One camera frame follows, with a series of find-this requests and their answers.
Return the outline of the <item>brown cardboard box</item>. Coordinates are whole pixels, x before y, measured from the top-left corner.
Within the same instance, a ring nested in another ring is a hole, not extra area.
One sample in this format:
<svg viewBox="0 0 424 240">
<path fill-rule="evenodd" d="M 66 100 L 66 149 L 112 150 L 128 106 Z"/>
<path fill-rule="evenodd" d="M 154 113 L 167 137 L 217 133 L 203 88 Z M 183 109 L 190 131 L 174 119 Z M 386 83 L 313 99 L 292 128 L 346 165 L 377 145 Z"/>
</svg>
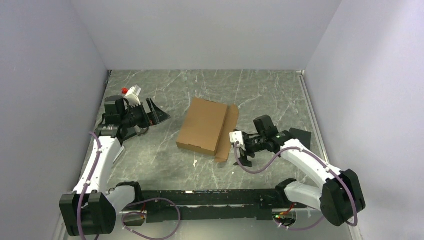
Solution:
<svg viewBox="0 0 424 240">
<path fill-rule="evenodd" d="M 239 119 L 239 109 L 235 104 L 224 104 L 195 97 L 191 101 L 176 146 L 214 157 L 218 163 L 229 159 L 230 133 Z"/>
</svg>

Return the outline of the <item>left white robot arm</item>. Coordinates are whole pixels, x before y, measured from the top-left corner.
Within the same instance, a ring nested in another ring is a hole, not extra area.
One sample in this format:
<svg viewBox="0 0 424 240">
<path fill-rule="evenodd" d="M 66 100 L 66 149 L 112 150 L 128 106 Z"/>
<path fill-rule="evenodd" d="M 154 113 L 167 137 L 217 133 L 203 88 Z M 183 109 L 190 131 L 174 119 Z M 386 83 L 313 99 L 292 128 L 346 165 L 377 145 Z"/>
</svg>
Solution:
<svg viewBox="0 0 424 240">
<path fill-rule="evenodd" d="M 124 141 L 135 136 L 135 128 L 148 129 L 170 119 L 151 98 L 146 102 L 149 112 L 142 103 L 121 95 L 105 98 L 102 121 L 90 133 L 93 150 L 84 173 L 71 193 L 62 195 L 59 201 L 70 236 L 84 240 L 87 236 L 110 234 L 122 210 L 137 210 L 143 205 L 142 189 L 136 181 L 121 182 L 112 193 L 106 192 L 112 166 L 125 149 Z"/>
</svg>

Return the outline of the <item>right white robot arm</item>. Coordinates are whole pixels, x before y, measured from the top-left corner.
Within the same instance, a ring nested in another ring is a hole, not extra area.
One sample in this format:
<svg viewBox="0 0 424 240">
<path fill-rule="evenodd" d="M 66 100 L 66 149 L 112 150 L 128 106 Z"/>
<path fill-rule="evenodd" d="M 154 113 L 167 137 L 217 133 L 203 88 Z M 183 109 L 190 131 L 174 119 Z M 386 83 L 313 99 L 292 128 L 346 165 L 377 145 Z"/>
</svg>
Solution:
<svg viewBox="0 0 424 240">
<path fill-rule="evenodd" d="M 341 170 L 309 150 L 303 142 L 310 138 L 310 132 L 296 128 L 279 131 L 269 115 L 257 117 L 253 123 L 256 133 L 236 129 L 229 133 L 237 165 L 247 173 L 259 174 L 277 158 L 283 158 L 316 184 L 306 185 L 293 178 L 279 183 L 275 200 L 280 207 L 299 203 L 319 210 L 334 226 L 358 225 L 358 214 L 366 208 L 366 202 L 353 170 Z"/>
</svg>

